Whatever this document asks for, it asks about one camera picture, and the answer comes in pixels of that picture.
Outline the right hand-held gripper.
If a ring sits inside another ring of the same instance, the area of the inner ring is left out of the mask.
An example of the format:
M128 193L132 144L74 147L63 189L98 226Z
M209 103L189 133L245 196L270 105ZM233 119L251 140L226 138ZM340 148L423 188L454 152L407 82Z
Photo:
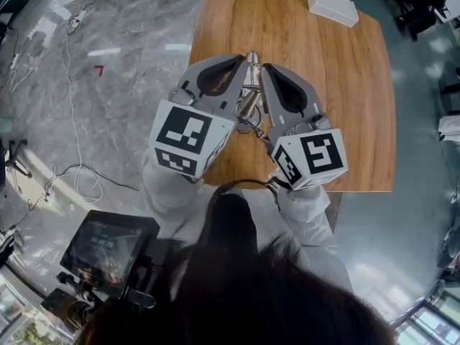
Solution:
M330 183L348 170L344 141L322 110L316 90L287 68L265 63L259 74L270 128L269 156L291 190Z

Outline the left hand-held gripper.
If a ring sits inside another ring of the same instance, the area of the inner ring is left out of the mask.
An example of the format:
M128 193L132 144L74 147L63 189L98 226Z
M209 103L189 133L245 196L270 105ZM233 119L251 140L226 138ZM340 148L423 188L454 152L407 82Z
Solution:
M149 148L160 167L199 179L226 146L249 63L218 55L192 64L157 108Z

